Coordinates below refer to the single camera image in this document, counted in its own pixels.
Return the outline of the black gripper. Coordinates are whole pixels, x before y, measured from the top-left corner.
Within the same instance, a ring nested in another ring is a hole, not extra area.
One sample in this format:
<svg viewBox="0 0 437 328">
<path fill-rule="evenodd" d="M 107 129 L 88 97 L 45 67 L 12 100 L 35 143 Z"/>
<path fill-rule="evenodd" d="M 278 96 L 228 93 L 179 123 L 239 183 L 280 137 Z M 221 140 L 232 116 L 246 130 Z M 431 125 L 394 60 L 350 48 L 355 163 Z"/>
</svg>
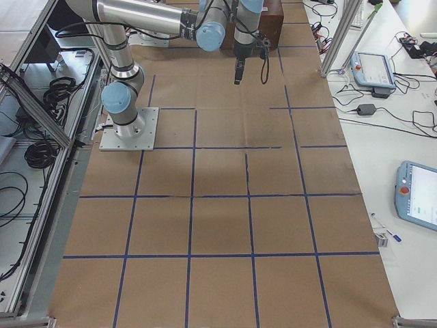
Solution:
<svg viewBox="0 0 437 328">
<path fill-rule="evenodd" d="M 233 54 L 236 57 L 235 76 L 234 76 L 235 85 L 239 85 L 243 78 L 243 74 L 244 74 L 243 59 L 252 56 L 254 48 L 255 48 L 254 42 L 250 44 L 241 44 L 239 42 L 234 42 Z"/>
</svg>

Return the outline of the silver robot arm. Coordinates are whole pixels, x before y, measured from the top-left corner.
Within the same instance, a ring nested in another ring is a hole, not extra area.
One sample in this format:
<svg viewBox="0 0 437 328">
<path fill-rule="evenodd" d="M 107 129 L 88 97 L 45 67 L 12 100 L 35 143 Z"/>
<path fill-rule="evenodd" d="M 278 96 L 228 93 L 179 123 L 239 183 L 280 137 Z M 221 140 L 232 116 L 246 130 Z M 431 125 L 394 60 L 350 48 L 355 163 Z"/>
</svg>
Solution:
<svg viewBox="0 0 437 328">
<path fill-rule="evenodd" d="M 197 43 L 213 52 L 226 36 L 228 22 L 235 24 L 233 52 L 236 57 L 234 83 L 243 78 L 245 61 L 259 48 L 268 61 L 269 42 L 259 32 L 262 1 L 200 1 L 198 10 L 178 8 L 155 1 L 68 1 L 68 7 L 88 25 L 100 26 L 103 53 L 109 57 L 115 79 L 103 89 L 101 100 L 113 121 L 117 139 L 144 134 L 146 119 L 135 103 L 143 86 L 144 71 L 135 62 L 126 29 L 140 33 L 163 33 Z"/>
</svg>

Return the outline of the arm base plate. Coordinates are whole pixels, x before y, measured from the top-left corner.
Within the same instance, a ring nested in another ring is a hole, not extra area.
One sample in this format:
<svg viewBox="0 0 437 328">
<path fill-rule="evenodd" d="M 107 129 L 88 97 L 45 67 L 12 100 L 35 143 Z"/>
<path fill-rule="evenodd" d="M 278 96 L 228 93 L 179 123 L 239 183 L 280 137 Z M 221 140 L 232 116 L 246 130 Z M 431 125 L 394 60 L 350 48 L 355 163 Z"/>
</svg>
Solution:
<svg viewBox="0 0 437 328">
<path fill-rule="evenodd" d="M 158 107 L 144 107 L 137 110 L 136 120 L 120 126 L 107 117 L 99 149 L 101 151 L 137 151 L 154 149 L 158 123 Z"/>
</svg>

